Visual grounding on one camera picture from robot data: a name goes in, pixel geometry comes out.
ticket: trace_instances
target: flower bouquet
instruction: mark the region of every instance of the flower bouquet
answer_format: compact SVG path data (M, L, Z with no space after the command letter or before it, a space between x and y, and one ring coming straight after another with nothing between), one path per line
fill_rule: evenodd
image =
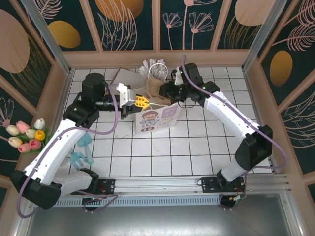
M33 129L31 129L23 121L19 121L16 125L9 125L6 130L13 137L9 138L9 144L17 148L20 153L41 152L45 145L49 142L52 135L48 135L50 127L45 130L45 120L38 119Z

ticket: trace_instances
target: light blue plastic toy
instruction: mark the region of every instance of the light blue plastic toy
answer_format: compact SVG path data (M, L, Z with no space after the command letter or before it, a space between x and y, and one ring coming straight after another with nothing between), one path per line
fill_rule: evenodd
M84 164L83 162L80 160L80 158L83 159L84 162L88 162L87 158L82 154L82 152L78 151L78 152L73 152L73 150L71 150L71 157L70 157L70 162L71 164L74 166L74 168L78 171L80 169L80 167L78 167L77 163L83 167Z
M92 158L92 154L91 154L91 151L89 149L89 146L88 144L90 144L92 142L92 138L90 137L89 133L86 132L79 140L78 140L78 143L77 145L79 147L83 147L84 146L84 149L85 149L85 155L88 159L88 163L91 165L94 163L93 161L93 158Z

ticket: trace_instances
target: white tulip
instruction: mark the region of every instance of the white tulip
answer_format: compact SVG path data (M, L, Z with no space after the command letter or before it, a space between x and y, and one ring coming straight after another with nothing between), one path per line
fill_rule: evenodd
M7 128L5 128L7 132L12 135L18 135L20 133L19 129L15 125L9 125Z
M45 120L43 118L38 119L34 125L35 129L43 129L45 128Z
M17 137L11 137L9 138L9 144L14 148L18 148L20 145L23 144L23 141Z
M25 130L25 135L28 136L30 139L35 138L35 133L36 133L36 130L34 130L34 129L26 129Z

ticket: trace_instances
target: artificial tulip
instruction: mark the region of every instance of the artificial tulip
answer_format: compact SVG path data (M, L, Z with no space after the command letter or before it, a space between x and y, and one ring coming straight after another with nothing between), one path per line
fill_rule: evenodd
M37 130L37 131L35 132L35 139L42 141L42 140L45 139L45 137L46 137L46 135L45 135L44 131L42 131L42 130Z
M14 148L18 148L20 145L23 144L23 141L17 137L11 137L9 138L9 144Z
M28 143L22 144L18 147L18 151L20 153L29 152L31 150L31 146Z
M15 125L9 125L7 128L5 128L7 132L12 135L16 136L20 133L19 129Z
M25 135L28 136L30 139L35 138L35 133L36 133L36 130L34 130L34 129L26 129L25 130Z
M30 128L27 124L25 124L21 120L16 123L16 127L19 129L21 134L25 134L25 130Z
M32 150L38 150L41 147L41 141L32 139L29 141Z
M35 129L43 129L45 128L45 120L43 118L38 119L34 125Z

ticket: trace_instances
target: pink tulip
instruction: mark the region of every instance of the pink tulip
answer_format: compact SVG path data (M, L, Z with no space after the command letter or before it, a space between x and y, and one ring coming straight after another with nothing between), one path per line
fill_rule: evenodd
M31 146L28 143L22 144L18 147L18 151L20 153L29 152L31 150Z
M29 144L32 150L38 150L41 147L41 141L36 140L36 139L30 140Z
M21 134L25 134L25 130L30 128L27 124L25 124L21 120L16 123L16 127L18 127Z

